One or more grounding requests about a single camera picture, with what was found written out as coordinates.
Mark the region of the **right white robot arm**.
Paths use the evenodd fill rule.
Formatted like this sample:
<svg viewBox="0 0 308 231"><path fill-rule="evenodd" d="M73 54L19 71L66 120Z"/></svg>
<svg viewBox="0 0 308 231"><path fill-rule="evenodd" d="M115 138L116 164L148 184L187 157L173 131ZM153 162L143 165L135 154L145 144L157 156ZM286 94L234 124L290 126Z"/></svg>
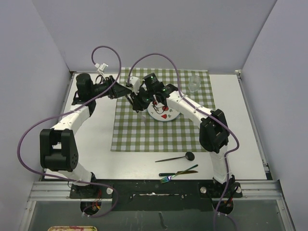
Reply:
<svg viewBox="0 0 308 231"><path fill-rule="evenodd" d="M126 86L132 89L133 110L143 111L151 103L157 102L174 109L190 119L199 128L199 142L210 153L214 170L215 193L224 197L231 192L230 168L227 161L227 147L230 132L224 113L196 103L172 84L164 85L154 73L140 80L129 77Z"/></svg>

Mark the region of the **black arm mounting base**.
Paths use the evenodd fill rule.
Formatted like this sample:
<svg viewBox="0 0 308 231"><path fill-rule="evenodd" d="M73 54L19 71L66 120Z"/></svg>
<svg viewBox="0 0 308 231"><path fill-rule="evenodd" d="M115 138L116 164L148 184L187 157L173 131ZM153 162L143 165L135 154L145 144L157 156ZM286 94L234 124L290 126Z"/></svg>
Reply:
<svg viewBox="0 0 308 231"><path fill-rule="evenodd" d="M218 210L229 214L233 200L242 198L239 182L228 185L213 180L100 180L100 185L71 185L70 199L79 199L80 209L95 215L106 203L114 212L124 211L183 211L208 212Z"/></svg>

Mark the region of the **green white checkered tablecloth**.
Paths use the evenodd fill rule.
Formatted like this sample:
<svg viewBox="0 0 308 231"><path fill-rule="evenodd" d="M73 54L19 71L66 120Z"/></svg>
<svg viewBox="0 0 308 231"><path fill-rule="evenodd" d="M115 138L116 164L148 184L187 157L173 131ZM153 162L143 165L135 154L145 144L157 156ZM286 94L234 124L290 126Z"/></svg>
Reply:
<svg viewBox="0 0 308 231"><path fill-rule="evenodd" d="M142 79L155 73L164 85L177 86L172 69L134 68L131 76ZM206 108L215 109L207 70L179 70L182 94ZM201 79L196 92L189 91L189 80ZM114 152L206 152L199 143L199 128L175 110L161 103L136 113L125 97L117 99L111 151Z"/></svg>

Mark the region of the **clear drinking glass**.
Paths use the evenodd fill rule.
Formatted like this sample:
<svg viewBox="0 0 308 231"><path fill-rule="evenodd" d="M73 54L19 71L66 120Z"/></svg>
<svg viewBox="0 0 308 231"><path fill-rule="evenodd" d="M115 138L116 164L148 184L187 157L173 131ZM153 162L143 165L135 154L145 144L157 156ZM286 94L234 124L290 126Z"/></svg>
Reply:
<svg viewBox="0 0 308 231"><path fill-rule="evenodd" d="M193 75L189 77L188 89L189 92L195 93L199 90L201 86L201 78L197 75Z"/></svg>

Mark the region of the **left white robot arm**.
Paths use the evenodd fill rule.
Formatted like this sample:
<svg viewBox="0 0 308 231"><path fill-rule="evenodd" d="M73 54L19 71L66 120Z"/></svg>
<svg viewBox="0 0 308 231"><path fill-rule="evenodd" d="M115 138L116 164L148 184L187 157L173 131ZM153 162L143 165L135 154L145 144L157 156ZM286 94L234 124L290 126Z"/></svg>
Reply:
<svg viewBox="0 0 308 231"><path fill-rule="evenodd" d="M77 90L70 113L52 128L40 132L40 164L44 169L71 179L74 185L81 187L86 197L92 198L98 192L98 185L94 183L94 174L79 163L75 134L92 116L96 98L107 96L117 99L131 94L132 90L117 83L113 76L101 83L93 83L89 74L82 73L76 77L76 81Z"/></svg>

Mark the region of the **black spoon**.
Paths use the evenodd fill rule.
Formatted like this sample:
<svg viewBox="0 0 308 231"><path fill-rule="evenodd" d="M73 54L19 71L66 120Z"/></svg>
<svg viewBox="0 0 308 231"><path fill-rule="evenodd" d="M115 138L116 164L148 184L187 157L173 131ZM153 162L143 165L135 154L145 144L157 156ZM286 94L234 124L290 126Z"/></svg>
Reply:
<svg viewBox="0 0 308 231"><path fill-rule="evenodd" d="M171 160L177 160L177 159L182 159L185 158L189 161L193 161L195 159L195 155L192 152L186 152L186 154L184 156L180 156L180 157L173 157L173 158L168 158L168 159L162 159L162 160L157 160L155 161L156 163L159 162L165 162L165 161L171 161Z"/></svg>

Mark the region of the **white plate with strawberries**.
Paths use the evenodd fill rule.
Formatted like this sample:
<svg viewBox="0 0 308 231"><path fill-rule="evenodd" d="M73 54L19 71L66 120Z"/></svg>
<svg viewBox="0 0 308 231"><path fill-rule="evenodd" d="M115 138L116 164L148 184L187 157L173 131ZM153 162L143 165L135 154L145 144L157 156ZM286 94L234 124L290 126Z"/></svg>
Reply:
<svg viewBox="0 0 308 231"><path fill-rule="evenodd" d="M177 110L157 102L150 103L147 112L154 120L160 122L172 121L180 115L180 112Z"/></svg>

